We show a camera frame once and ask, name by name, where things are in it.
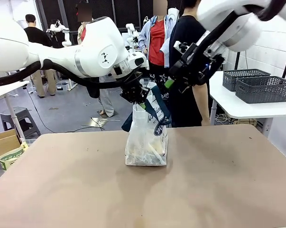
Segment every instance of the plastic basket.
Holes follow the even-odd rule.
[[[286,102],[286,79],[277,76],[239,78],[236,96],[248,104]]]
[[[270,73],[258,69],[224,71],[223,86],[226,89],[235,92],[238,78],[255,76],[270,76]]]

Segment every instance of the hand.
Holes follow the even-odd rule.
[[[147,47],[143,49],[143,53],[144,53],[145,55],[147,55],[147,53],[148,53]]]
[[[210,119],[202,120],[202,126],[210,126]]]

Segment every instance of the gray step stool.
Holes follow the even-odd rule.
[[[34,133],[37,133],[38,135],[40,135],[40,131],[37,127],[37,125],[35,124],[30,112],[28,111],[28,109],[23,108],[23,107],[14,107],[13,111],[16,115],[16,117],[18,118],[19,124],[21,126],[21,129],[24,132],[24,136],[28,137],[33,135]],[[2,122],[2,126],[4,128],[5,131],[10,130],[10,129],[14,129],[14,123],[13,120],[11,118],[10,112],[4,111],[0,114],[1,117],[1,122]],[[9,123],[11,125],[11,128],[8,129],[7,123]]]

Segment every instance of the brown table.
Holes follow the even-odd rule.
[[[286,227],[286,158],[252,126],[169,129],[167,167],[127,133],[42,135],[0,178],[0,228]]]

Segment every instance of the plastic bag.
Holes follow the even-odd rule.
[[[149,82],[148,87],[153,88],[155,83]],[[140,105],[133,105],[132,124],[126,144],[126,165],[134,166],[164,166],[167,165],[168,135],[164,120],[170,116],[164,115],[161,107],[164,103],[159,101],[150,91],[147,97],[156,117],[145,111]]]

